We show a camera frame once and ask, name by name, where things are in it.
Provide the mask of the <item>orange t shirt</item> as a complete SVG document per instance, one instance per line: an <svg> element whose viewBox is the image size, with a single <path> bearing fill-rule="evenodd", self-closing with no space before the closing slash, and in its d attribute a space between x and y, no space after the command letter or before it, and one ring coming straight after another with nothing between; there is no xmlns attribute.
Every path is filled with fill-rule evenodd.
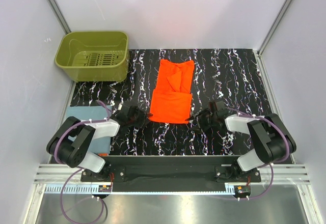
<svg viewBox="0 0 326 224"><path fill-rule="evenodd" d="M158 123L187 124L191 116L195 63L192 60L172 63L160 60L156 87L153 90L149 120Z"/></svg>

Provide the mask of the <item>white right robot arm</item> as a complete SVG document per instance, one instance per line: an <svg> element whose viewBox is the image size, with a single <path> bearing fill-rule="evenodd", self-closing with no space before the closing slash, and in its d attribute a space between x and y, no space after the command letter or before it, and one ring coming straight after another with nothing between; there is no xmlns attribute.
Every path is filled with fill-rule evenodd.
<svg viewBox="0 0 326 224"><path fill-rule="evenodd" d="M191 130L204 133L208 129L226 129L250 136L253 149L238 157L224 172L217 173L218 180L243 181L255 169L285 161L296 151L296 143L277 114L249 115L226 107L224 102L209 102L208 108L186 121L196 121Z"/></svg>

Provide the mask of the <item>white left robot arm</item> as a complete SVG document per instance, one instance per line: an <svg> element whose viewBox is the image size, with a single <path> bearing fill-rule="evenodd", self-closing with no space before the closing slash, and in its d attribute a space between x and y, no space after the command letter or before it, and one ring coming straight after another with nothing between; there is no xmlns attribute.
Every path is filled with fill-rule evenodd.
<svg viewBox="0 0 326 224"><path fill-rule="evenodd" d="M91 142L122 135L130 127L144 128L152 114L129 104L113 112L102 101L98 103L106 111L103 119L80 120L69 116L48 142L46 151L57 163L89 170L98 181L105 181L110 176L110 166L103 157L89 150Z"/></svg>

